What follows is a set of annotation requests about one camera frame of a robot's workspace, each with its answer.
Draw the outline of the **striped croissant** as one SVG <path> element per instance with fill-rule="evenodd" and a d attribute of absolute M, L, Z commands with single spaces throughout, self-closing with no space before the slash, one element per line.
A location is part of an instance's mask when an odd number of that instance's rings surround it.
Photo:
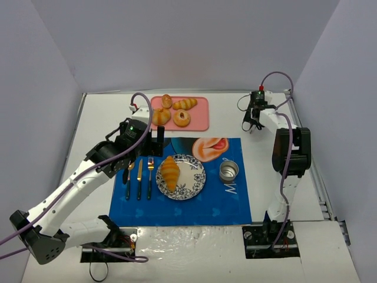
<path fill-rule="evenodd" d="M 172 108 L 174 110 L 189 110 L 197 105 L 196 98 L 184 98 L 182 100 L 173 103 Z"/>
<path fill-rule="evenodd" d="M 176 190 L 180 176 L 180 168 L 172 156 L 168 156 L 162 163 L 160 173 L 166 183 L 167 189 L 173 193 Z"/>

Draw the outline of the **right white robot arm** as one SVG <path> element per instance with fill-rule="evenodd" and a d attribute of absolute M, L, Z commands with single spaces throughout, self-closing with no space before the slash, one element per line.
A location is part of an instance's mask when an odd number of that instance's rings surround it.
<path fill-rule="evenodd" d="M 262 86 L 249 96 L 243 123 L 250 125 L 248 130 L 267 129 L 275 135 L 272 167 L 280 177 L 280 182 L 267 208 L 266 220 L 285 223 L 289 218 L 296 188 L 312 163 L 311 133 L 307 127 L 293 124 L 286 114 L 278 112 L 275 105 L 269 104 Z"/>

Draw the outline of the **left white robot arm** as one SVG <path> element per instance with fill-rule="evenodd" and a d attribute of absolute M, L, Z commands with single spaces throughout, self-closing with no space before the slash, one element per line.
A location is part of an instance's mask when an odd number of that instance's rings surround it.
<path fill-rule="evenodd" d="M 105 140 L 91 149 L 73 174 L 39 205 L 27 212 L 16 210 L 9 218 L 19 239 L 40 265 L 57 258 L 64 250 L 84 245 L 108 250 L 123 245 L 121 229 L 107 215 L 76 223 L 66 218 L 98 187 L 123 171 L 139 156 L 163 155 L 164 127 L 152 137 L 147 124 L 126 119 L 116 129 L 115 140 Z"/>

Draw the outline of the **round striped bun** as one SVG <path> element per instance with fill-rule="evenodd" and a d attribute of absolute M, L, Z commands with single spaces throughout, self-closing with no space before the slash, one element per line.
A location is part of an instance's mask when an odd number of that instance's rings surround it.
<path fill-rule="evenodd" d="M 170 110 L 167 108 L 156 108 L 153 110 L 152 123 L 156 126 L 165 125 L 171 119 Z"/>

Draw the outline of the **sugared donut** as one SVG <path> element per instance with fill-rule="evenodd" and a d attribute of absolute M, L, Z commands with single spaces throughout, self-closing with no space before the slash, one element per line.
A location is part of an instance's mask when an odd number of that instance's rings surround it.
<path fill-rule="evenodd" d="M 185 110 L 177 110 L 174 113 L 173 122 L 178 127 L 186 127 L 191 122 L 191 115 Z"/>

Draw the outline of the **small round bun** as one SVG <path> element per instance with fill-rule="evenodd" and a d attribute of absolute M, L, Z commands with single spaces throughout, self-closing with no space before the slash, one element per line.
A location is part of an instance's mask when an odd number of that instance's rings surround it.
<path fill-rule="evenodd" d="M 168 94 L 164 94 L 162 97 L 161 97 L 161 106 L 163 108 L 170 108 L 173 104 L 173 101 L 172 101 L 172 98 L 170 95 Z"/>

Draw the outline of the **pink tray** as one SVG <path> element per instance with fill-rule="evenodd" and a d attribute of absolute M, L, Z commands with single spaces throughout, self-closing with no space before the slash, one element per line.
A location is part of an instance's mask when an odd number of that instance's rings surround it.
<path fill-rule="evenodd" d="M 197 105 L 188 110 L 191 122 L 186 127 L 179 127 L 174 123 L 173 116 L 176 111 L 171 108 L 171 119 L 164 125 L 165 131 L 206 131 L 209 128 L 209 102 L 205 97 L 171 95 L 171 98 L 174 103 L 185 98 L 195 98 Z"/>

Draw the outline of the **blue floral plate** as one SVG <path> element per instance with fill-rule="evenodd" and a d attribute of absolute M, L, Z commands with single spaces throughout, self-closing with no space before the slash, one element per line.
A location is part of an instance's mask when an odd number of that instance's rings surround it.
<path fill-rule="evenodd" d="M 202 163 L 195 157 L 187 154 L 175 154 L 171 156 L 179 168 L 176 188 L 170 190 L 163 178 L 163 163 L 156 172 L 156 183 L 160 192 L 172 200 L 188 200 L 198 195 L 206 182 L 206 171 Z"/>

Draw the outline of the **metal cup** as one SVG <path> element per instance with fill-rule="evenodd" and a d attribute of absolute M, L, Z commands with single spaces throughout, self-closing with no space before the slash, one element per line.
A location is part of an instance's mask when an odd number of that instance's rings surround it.
<path fill-rule="evenodd" d="M 225 160 L 220 165 L 219 178 L 223 183 L 231 183 L 239 173 L 237 163 L 231 160 Z"/>

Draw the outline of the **blue cartoon placemat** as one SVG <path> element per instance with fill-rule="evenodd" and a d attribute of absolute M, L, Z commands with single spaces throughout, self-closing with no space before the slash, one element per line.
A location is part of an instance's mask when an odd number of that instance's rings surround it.
<path fill-rule="evenodd" d="M 168 156 L 187 154 L 205 168 L 203 190 L 188 200 L 172 200 L 157 187 L 156 172 Z M 219 178 L 225 160 L 237 163 L 239 173 L 231 183 Z M 131 171 L 130 199 L 125 199 L 127 181 L 123 172 L 115 177 L 110 218 L 118 226 L 211 226 L 243 225 L 252 222 L 247 181 L 239 138 L 172 137 L 164 142 L 164 156 L 154 158 L 151 199 L 147 200 L 148 159 L 143 158 L 141 200 L 137 200 L 138 169 Z"/>

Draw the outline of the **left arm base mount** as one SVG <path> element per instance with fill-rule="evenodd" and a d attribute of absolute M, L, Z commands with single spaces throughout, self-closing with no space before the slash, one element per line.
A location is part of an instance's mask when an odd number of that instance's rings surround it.
<path fill-rule="evenodd" d="M 91 243 L 96 248 L 104 249 L 119 256 L 131 258 L 135 256 L 137 242 L 137 228 L 121 228 L 117 236 L 105 239 L 102 243 Z M 113 257 L 96 250 L 82 248 L 80 263 L 116 263 L 125 262 L 120 258 Z"/>

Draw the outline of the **aluminium rail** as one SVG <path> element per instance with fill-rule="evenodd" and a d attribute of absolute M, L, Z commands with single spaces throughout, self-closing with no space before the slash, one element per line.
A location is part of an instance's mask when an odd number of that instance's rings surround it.
<path fill-rule="evenodd" d="M 290 89 L 285 89 L 283 90 L 285 93 L 286 98 L 289 98 L 290 95 L 292 94 Z M 302 126 L 301 120 L 299 118 L 299 115 L 297 113 L 296 107 L 294 105 L 293 99 L 291 98 L 290 101 L 287 103 L 290 109 L 290 112 L 293 117 L 293 121 L 297 126 Z M 312 157 L 312 164 L 309 169 L 310 175 L 312 178 L 312 182 L 316 191 L 316 195 L 318 198 L 319 206 L 322 211 L 322 215 L 324 220 L 326 221 L 335 221 L 338 223 L 341 233 L 343 235 L 343 238 L 345 240 L 346 246 L 349 248 L 351 245 L 350 237 L 349 237 L 349 232 L 347 229 L 347 225 L 345 221 L 340 221 L 338 220 L 338 217 L 335 216 L 332 204 L 330 202 L 329 194 L 326 189 L 325 183 L 323 181 L 323 177 L 320 174 L 319 168 L 317 167 L 314 157 Z"/>

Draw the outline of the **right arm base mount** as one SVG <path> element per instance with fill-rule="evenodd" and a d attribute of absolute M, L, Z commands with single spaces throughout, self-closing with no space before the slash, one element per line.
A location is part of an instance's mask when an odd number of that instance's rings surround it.
<path fill-rule="evenodd" d="M 294 226 L 291 221 L 285 224 L 280 238 L 274 243 L 282 223 L 260 222 L 242 227 L 244 253 L 246 259 L 274 259 L 300 257 Z"/>

